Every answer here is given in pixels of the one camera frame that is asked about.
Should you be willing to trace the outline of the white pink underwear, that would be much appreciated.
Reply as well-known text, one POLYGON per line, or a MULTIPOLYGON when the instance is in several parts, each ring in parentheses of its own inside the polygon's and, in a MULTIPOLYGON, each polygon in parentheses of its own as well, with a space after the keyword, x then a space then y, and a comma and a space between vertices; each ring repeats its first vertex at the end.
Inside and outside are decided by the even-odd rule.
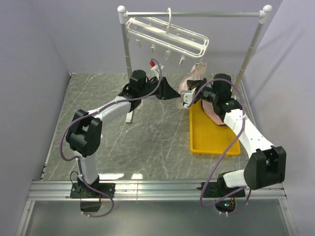
MULTIPOLYGON (((195 68, 195 65, 192 67, 190 73, 186 75, 180 82, 178 93, 181 94, 181 91, 188 90, 187 80, 201 80, 201 76, 205 74, 207 69, 207 63, 203 62, 203 66, 200 68, 195 68)), ((179 109, 185 109, 181 102, 181 97, 176 100, 176 107, 179 109)))

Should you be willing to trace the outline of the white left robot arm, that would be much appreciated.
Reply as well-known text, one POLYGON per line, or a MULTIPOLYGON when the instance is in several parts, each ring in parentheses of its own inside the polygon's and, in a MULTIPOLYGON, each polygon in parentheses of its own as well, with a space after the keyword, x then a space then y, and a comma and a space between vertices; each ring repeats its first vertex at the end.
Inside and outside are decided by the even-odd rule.
POLYGON ((91 203, 80 203, 83 214, 97 212, 101 200, 113 200, 115 184, 101 183, 96 169, 95 153, 101 143, 102 128, 116 118, 134 111, 142 99, 155 96, 159 100, 171 100, 181 95, 174 90, 160 73, 148 78, 143 70, 132 72, 129 82, 111 102, 90 111, 75 112, 72 123, 62 136, 74 153, 78 163, 77 181, 72 185, 71 198, 96 199, 91 203))

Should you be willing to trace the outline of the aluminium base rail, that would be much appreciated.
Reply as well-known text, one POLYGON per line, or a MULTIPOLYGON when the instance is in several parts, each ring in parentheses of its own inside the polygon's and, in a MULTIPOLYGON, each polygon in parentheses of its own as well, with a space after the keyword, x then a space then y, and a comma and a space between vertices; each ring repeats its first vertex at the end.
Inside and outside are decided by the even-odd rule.
POLYGON ((102 218, 80 213, 69 181, 31 184, 19 236, 296 236, 285 191, 277 184, 252 192, 239 211, 219 213, 199 203, 199 179, 117 180, 114 203, 102 218))

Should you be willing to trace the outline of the white metal clothes rack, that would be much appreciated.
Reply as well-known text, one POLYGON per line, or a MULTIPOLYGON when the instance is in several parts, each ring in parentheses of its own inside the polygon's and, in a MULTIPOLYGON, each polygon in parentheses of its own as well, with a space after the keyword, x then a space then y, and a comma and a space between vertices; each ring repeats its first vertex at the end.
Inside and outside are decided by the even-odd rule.
POLYGON ((187 57, 194 59, 196 63, 200 63, 210 44, 209 38, 200 33, 173 24, 173 18, 257 17, 259 19, 257 28, 235 81, 235 86, 239 86, 261 30, 271 15, 272 10, 272 6, 268 4, 258 12, 174 12, 171 8, 165 12, 129 12, 123 5, 120 5, 117 8, 117 12, 122 28, 127 74, 128 76, 132 75, 129 51, 129 38, 132 35, 136 37, 138 46, 142 45, 143 40, 150 42, 152 52, 155 51, 157 46, 164 47, 166 49, 165 59, 168 59, 172 52, 176 52, 181 56, 180 64, 182 64, 187 57))

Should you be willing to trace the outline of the yellow plastic tray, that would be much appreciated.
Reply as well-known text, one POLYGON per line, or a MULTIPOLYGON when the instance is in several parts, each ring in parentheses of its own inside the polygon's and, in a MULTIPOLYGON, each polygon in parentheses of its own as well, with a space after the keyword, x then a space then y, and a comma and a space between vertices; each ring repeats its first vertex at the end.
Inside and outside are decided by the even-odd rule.
POLYGON ((229 127, 215 124, 198 101, 189 109, 189 137, 192 153, 220 155, 236 135, 229 127))

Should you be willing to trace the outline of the pink underwear in tray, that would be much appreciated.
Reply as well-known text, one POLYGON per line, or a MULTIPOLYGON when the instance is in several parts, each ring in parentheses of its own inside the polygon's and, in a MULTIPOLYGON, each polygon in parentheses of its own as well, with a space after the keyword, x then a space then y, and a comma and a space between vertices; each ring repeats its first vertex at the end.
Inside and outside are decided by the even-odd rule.
POLYGON ((205 100, 201 100, 201 107, 204 111, 204 113, 217 125, 219 126, 226 126, 226 124, 224 123, 224 117, 225 117, 225 113, 222 113, 221 115, 217 115, 215 113, 213 104, 205 101, 205 100))

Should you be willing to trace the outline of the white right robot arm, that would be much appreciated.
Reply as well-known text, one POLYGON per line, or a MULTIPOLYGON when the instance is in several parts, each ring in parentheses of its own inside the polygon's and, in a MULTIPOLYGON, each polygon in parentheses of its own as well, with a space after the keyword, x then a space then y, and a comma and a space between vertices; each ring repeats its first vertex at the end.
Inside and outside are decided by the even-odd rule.
POLYGON ((268 141, 249 120, 244 100, 232 97, 236 88, 227 74, 213 80, 187 80, 188 90, 181 92, 181 101, 189 108, 198 101, 213 105, 216 116, 236 135, 249 157, 243 170, 222 173, 217 179, 218 196, 228 197, 248 187, 251 190, 282 183, 285 179, 286 151, 268 141))

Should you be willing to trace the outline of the white plastic clip hanger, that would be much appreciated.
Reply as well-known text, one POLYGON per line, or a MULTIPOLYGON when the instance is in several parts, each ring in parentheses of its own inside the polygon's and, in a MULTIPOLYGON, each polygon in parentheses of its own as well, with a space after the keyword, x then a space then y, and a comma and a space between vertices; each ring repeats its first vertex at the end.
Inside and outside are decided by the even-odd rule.
POLYGON ((201 59, 210 43, 208 37, 172 24, 172 10, 167 9, 168 21, 155 17, 132 17, 126 22, 128 35, 164 47, 185 58, 201 59))

